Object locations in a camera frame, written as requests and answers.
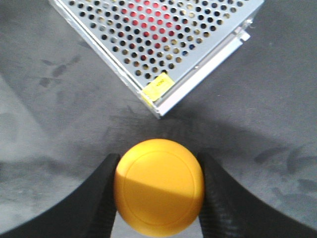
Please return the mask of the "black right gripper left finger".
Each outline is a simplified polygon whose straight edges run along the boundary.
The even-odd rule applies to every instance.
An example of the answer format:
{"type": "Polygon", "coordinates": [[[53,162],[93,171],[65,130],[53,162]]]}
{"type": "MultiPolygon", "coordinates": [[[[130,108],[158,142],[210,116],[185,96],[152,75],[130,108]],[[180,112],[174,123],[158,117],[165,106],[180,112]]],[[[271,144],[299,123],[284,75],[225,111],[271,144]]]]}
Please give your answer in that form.
{"type": "Polygon", "coordinates": [[[109,238],[116,216],[113,196],[120,155],[109,154],[70,195],[2,238],[109,238]]]}

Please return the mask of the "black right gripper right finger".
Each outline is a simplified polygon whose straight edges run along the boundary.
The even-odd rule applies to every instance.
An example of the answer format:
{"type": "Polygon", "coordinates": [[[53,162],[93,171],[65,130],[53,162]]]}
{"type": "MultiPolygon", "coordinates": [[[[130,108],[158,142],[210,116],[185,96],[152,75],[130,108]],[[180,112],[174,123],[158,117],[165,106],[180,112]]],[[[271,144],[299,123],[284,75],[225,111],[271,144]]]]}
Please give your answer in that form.
{"type": "Polygon", "coordinates": [[[315,238],[317,232],[275,210],[200,152],[205,196],[199,221],[205,238],[315,238]]]}

